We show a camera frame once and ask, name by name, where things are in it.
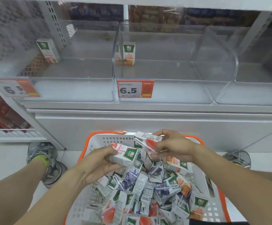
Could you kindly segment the clear acrylic shelf divider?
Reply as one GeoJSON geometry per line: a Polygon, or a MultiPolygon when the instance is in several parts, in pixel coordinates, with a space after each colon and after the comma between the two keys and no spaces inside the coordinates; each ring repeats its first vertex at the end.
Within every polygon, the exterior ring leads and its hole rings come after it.
{"type": "Polygon", "coordinates": [[[124,65],[124,42],[130,41],[129,22],[119,22],[112,57],[112,71],[116,79],[127,79],[127,66],[124,65]]]}
{"type": "Polygon", "coordinates": [[[200,79],[207,82],[231,82],[238,68],[235,52],[210,27],[204,29],[193,61],[200,79]]]}

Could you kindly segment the person's grey sneaker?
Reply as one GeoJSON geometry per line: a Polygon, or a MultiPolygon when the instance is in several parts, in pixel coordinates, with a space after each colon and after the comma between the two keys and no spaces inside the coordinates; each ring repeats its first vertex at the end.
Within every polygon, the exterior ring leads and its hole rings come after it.
{"type": "Polygon", "coordinates": [[[42,176],[42,183],[50,189],[67,171],[67,167],[57,161],[58,152],[55,146],[49,142],[32,142],[29,144],[26,163],[29,164],[35,159],[44,162],[46,171],[42,176]]]}
{"type": "Polygon", "coordinates": [[[235,152],[227,152],[222,157],[234,164],[237,164],[238,166],[251,169],[251,157],[244,150],[235,151],[235,152]]]}

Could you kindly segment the pile of small juice cartons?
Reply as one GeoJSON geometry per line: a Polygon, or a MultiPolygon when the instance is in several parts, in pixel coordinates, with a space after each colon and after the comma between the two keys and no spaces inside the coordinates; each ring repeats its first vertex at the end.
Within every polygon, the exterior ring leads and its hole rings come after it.
{"type": "Polygon", "coordinates": [[[203,221],[208,199],[194,182],[194,169],[174,157],[151,162],[147,172],[138,159],[130,169],[103,176],[95,191],[102,202],[85,208],[82,220],[95,225],[188,225],[203,221]]]}

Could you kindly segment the stack of red packets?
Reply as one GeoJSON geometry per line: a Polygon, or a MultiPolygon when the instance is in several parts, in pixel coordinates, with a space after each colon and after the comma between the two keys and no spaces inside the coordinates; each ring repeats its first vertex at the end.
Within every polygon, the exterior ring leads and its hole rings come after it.
{"type": "Polygon", "coordinates": [[[16,129],[27,132],[29,128],[31,125],[0,96],[0,130],[5,133],[14,132],[16,129]]]}

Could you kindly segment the person's right forearm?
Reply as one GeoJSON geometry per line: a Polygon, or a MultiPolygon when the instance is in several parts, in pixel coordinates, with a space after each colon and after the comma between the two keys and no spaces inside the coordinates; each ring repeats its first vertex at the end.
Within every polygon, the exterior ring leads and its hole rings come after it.
{"type": "Polygon", "coordinates": [[[250,225],[272,225],[272,181],[192,143],[189,154],[250,225]]]}

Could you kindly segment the white orange juice carton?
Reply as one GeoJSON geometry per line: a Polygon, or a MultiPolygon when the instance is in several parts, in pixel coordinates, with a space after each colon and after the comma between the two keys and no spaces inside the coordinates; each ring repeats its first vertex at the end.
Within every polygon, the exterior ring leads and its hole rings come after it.
{"type": "Polygon", "coordinates": [[[123,64],[133,66],[135,64],[135,42],[123,42],[123,64]]]}

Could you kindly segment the row of brown packets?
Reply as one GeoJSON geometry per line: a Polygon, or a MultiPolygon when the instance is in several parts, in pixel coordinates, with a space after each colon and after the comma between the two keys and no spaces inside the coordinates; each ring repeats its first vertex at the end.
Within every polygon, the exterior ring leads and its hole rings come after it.
{"type": "Polygon", "coordinates": [[[185,8],[129,5],[129,30],[176,33],[183,24],[185,8]]]}

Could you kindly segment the person's left leg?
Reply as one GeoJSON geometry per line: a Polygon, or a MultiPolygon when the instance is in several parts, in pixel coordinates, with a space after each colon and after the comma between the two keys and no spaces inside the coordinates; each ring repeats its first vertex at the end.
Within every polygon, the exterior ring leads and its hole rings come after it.
{"type": "Polygon", "coordinates": [[[0,211],[10,217],[22,217],[33,200],[46,167],[42,160],[33,160],[16,173],[0,180],[0,211]]]}

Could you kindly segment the clear acrylic shelf front rail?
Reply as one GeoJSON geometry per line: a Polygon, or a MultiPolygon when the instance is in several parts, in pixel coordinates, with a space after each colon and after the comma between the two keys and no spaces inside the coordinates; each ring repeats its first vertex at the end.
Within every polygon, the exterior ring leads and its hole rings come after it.
{"type": "Polygon", "coordinates": [[[272,106],[272,83],[155,80],[151,98],[119,98],[116,79],[30,79],[41,98],[26,101],[148,102],[272,106]]]}

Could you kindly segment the white red-fruit juice carton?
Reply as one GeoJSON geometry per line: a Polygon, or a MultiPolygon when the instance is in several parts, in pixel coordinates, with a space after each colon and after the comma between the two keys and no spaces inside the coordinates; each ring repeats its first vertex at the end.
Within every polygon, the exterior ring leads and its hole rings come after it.
{"type": "Polygon", "coordinates": [[[149,133],[136,132],[134,134],[135,148],[143,149],[147,152],[155,152],[156,144],[162,141],[161,136],[152,135],[149,133]]]}

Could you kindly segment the person's left grey sneaker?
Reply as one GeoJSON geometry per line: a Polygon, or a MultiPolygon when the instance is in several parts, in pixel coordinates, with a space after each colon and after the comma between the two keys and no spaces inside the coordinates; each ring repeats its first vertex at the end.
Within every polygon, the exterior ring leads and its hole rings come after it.
{"type": "Polygon", "coordinates": [[[55,146],[49,142],[32,142],[29,144],[26,163],[29,164],[35,159],[44,162],[46,171],[42,176],[42,183],[50,189],[67,171],[67,167],[57,161],[58,152],[55,146]]]}

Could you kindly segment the white metal shelf unit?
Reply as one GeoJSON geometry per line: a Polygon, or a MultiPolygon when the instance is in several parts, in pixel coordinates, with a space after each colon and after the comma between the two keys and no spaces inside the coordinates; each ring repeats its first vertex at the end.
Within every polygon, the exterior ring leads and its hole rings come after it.
{"type": "MultiPolygon", "coordinates": [[[[0,78],[116,79],[112,71],[119,22],[72,20],[66,3],[183,7],[176,33],[130,31],[135,64],[127,79],[204,81],[193,56],[206,27],[235,52],[231,82],[272,83],[272,0],[0,0],[0,78]],[[36,40],[52,39],[59,63],[48,63],[36,40]]],[[[272,106],[26,101],[2,97],[57,148],[77,151],[92,132],[194,135],[217,152],[272,152],[272,106]]]]}

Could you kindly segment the white basket with orange rim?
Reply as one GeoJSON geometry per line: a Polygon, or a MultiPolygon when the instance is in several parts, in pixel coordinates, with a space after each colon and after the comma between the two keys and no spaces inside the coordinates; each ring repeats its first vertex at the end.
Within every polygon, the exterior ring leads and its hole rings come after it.
{"type": "MultiPolygon", "coordinates": [[[[89,134],[85,140],[85,145],[81,151],[80,157],[77,162],[80,162],[85,155],[88,155],[93,149],[108,146],[112,142],[125,144],[127,146],[134,146],[134,134],[135,132],[115,132],[115,131],[97,131],[89,134]]],[[[194,169],[194,182],[197,188],[204,193],[209,203],[206,209],[206,213],[203,216],[204,221],[208,222],[231,222],[229,216],[225,196],[222,191],[211,181],[211,186],[214,195],[211,194],[208,187],[206,176],[199,167],[192,165],[194,169]]],[[[67,217],[63,220],[63,225],[92,225],[93,222],[87,222],[82,220],[82,212],[85,208],[93,208],[94,205],[102,202],[102,198],[95,191],[96,185],[91,184],[85,187],[76,198],[73,203],[67,217]]]]}

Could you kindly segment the person's left hand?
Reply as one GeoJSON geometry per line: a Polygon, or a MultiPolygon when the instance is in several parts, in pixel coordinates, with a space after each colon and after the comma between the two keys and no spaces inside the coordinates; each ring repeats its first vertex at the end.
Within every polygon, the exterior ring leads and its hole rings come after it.
{"type": "Polygon", "coordinates": [[[84,187],[92,184],[109,172],[123,167],[107,159],[103,159],[102,148],[94,149],[76,165],[76,169],[82,175],[82,184],[84,187]]]}

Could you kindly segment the white pink-topped juice carton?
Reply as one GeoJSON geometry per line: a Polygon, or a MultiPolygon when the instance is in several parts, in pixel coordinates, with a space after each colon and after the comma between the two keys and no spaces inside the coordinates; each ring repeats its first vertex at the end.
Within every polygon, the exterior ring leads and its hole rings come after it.
{"type": "Polygon", "coordinates": [[[139,149],[128,147],[119,143],[111,143],[110,146],[118,152],[117,155],[110,155],[107,157],[107,160],[121,166],[124,166],[128,169],[134,166],[135,161],[137,160],[139,149]]]}

